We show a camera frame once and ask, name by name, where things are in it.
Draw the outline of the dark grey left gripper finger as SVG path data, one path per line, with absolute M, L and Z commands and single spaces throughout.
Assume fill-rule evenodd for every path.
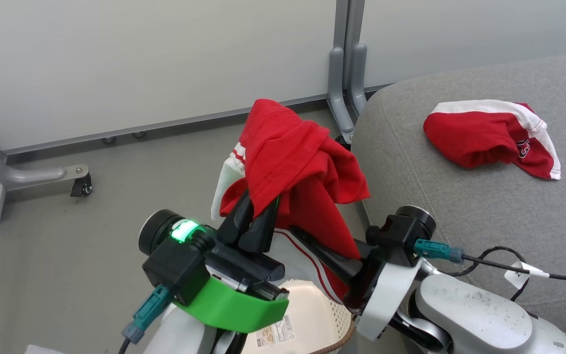
M 267 253 L 276 227 L 280 197 L 274 198 L 264 211 L 250 224 L 240 237 L 238 247 L 249 253 Z
M 233 209 L 218 229 L 218 241 L 222 244 L 238 244 L 240 238 L 249 229 L 254 216 L 254 206 L 249 190 L 245 190 Z

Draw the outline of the grey metal partition leg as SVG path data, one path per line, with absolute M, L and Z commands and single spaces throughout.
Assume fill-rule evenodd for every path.
M 38 170 L 18 170 L 6 164 L 6 156 L 0 150 L 0 183 L 7 190 L 20 190 L 47 183 L 59 183 L 85 177 L 90 173 L 85 164 Z

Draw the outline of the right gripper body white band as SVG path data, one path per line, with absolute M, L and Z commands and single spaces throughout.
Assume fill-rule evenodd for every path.
M 386 329 L 423 263 L 415 258 L 414 265 L 396 265 L 379 255 L 378 249 L 368 254 L 346 294 L 346 307 L 356 314 L 356 332 L 370 341 Z

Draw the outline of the red t-shirt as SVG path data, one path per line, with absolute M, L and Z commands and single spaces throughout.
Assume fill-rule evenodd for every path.
M 246 150 L 245 177 L 223 195 L 222 217 L 245 190 L 256 216 L 279 196 L 275 229 L 300 227 L 339 255 L 361 259 L 337 205 L 368 199 L 368 182 L 356 157 L 331 139 L 327 128 L 276 101 L 258 99 L 238 143 Z

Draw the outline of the white plastic laundry basket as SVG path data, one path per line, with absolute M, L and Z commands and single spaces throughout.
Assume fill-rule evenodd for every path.
M 296 340 L 258 348 L 254 332 L 248 334 L 242 354 L 338 354 L 353 338 L 352 314 L 323 295 L 312 282 L 288 280 L 290 315 Z

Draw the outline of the grey fabric sofa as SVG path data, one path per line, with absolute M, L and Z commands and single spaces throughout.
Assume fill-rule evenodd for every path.
M 433 147 L 423 122 L 441 102 L 499 99 L 528 104 L 548 125 L 562 178 L 547 181 L 514 164 L 466 170 Z M 434 240 L 476 256 L 507 246 L 539 269 L 566 275 L 566 55 L 431 74 L 370 97 L 352 143 L 368 180 L 370 222 L 403 205 L 437 222 Z

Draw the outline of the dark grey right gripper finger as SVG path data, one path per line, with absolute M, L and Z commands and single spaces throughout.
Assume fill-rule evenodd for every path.
M 317 257 L 339 280 L 348 286 L 364 282 L 364 259 L 348 258 L 323 246 L 314 236 L 300 227 L 290 227 L 291 233 Z

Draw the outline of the red shorts with white trim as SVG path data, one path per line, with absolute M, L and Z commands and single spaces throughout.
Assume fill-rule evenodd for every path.
M 523 103 L 497 99 L 439 103 L 425 119 L 423 131 L 444 157 L 463 168 L 505 163 L 540 179 L 562 177 L 547 123 Z

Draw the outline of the grey partition bottom rail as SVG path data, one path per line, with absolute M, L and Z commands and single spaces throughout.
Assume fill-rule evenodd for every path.
M 209 121 L 209 120 L 212 120 L 212 119 L 228 118 L 228 117 L 233 117 L 233 116 L 236 116 L 236 115 L 247 114 L 247 112 L 250 111 L 251 107 L 252 106 L 249 106 L 247 108 L 238 109 L 238 110 L 218 112 L 218 113 L 215 113 L 215 114 L 208 114 L 208 115 L 200 115 L 200 116 L 191 117 L 191 118 L 174 119 L 174 120 L 166 121 L 166 122 L 162 122 L 162 123 L 147 124 L 147 125 L 142 125 L 142 126 L 139 126 L 139 127 L 120 129 L 120 130 L 109 131 L 109 132 L 104 132 L 104 133 L 100 133 L 100 134 L 83 135 L 83 136 L 80 136 L 80 137 L 58 140 L 58 141 L 54 141 L 54 142 L 51 142 L 51 143 L 41 143 L 41 144 L 34 144 L 34 145 L 31 145 L 31 146 L 27 146 L 27 147 L 4 149 L 2 151 L 2 153 L 3 153 L 3 155 L 6 155 L 6 156 L 15 155 L 15 154 L 24 154 L 24 153 L 31 152 L 31 151 L 38 151 L 38 150 L 48 149 L 48 148 L 56 148 L 56 147 L 61 147 L 61 146 L 69 145 L 69 144 L 86 143 L 88 141 L 94 141 L 94 140 L 97 140 L 97 139 L 103 139 L 103 138 L 114 137 L 114 136 L 116 137 L 116 136 L 124 135 L 124 134 L 132 134 L 132 133 L 135 133 L 135 132 L 177 127 L 177 126 L 184 125 L 184 124 L 198 123 L 198 122 L 203 122 L 203 121 Z

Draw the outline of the printed basket label sticker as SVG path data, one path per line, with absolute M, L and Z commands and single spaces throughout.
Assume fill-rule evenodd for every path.
M 254 332 L 258 348 L 271 347 L 291 340 L 296 340 L 291 316 L 286 314 L 283 319 Z

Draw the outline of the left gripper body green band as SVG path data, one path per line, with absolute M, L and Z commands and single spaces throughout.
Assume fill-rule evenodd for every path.
M 191 304 L 173 302 L 202 324 L 227 331 L 254 332 L 280 321 L 289 305 L 289 291 L 270 282 L 284 266 L 263 255 L 247 255 L 229 247 L 206 254 L 210 278 Z

